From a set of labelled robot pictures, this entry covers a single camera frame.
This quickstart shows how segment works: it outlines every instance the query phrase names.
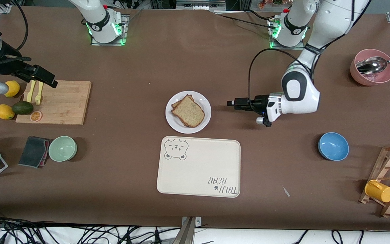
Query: bear drawing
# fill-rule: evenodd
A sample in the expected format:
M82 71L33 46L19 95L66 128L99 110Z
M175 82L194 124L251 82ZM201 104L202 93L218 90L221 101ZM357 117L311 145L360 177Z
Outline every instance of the bear drawing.
M164 144L165 146L165 158L179 158L180 160L186 159L186 150L189 147L189 144L186 141L181 141L178 139L167 140Z

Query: avocado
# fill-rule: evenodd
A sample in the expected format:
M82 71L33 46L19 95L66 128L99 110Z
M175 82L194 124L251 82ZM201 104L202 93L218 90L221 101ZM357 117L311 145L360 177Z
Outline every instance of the avocado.
M15 114L21 114L21 115L26 115L26 114L31 114L34 110L34 106L31 104L31 102L17 102L15 103L12 107L11 110Z

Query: metal ladle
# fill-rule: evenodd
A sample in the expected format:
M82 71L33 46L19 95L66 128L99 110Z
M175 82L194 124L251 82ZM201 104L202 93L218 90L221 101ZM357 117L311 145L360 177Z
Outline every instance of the metal ladle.
M384 71L388 63L390 63L390 60L386 61L382 57L370 57L358 62L356 68L363 75L375 74Z

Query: pink bowl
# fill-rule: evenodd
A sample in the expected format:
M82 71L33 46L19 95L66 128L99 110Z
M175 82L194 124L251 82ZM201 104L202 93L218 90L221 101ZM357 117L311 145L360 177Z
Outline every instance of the pink bowl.
M375 56L390 60L390 57L387 54L375 49L365 49L356 54L356 57L354 57L353 62L350 65L350 74L353 79L356 80L356 82L362 85L380 85L390 81L390 63L388 63L384 71L373 75L375 76L374 80L370 80L359 73L358 69L356 68L356 63Z

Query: table surface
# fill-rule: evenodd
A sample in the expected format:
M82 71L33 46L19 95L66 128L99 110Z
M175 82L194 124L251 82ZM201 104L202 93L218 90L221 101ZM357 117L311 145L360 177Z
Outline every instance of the table surface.
M390 82L363 87L349 74L362 49L390 55L384 15L364 15L322 55L315 72L321 92L316 113L283 115L266 128L255 123L255 113L225 106L247 96L249 63L269 46L260 26L209 11L143 11L130 22L126 46L97 47L89 45L76 8L24 9L29 36L21 51L30 63L57 79L93 85L84 125L0 119L0 151L9 164L0 175L0 213L65 223L175 226L181 216L201 216L206 227L390 230L390 218L378 216L378 204L358 203L381 147L390 145ZM262 23L247 14L234 16ZM17 46L23 25L13 8L0 19L2 38ZM290 62L276 52L261 55L253 66L253 95L281 91ZM182 136L169 127L164 109L184 90L200 92L212 105L210 123L190 136L241 144L237 198L156 190L161 140ZM17 100L0 96L0 104ZM347 159L330 162L318 153L316 143L329 131L348 140ZM48 159L43 169L17 165L28 136L62 135L79 145L71 162Z

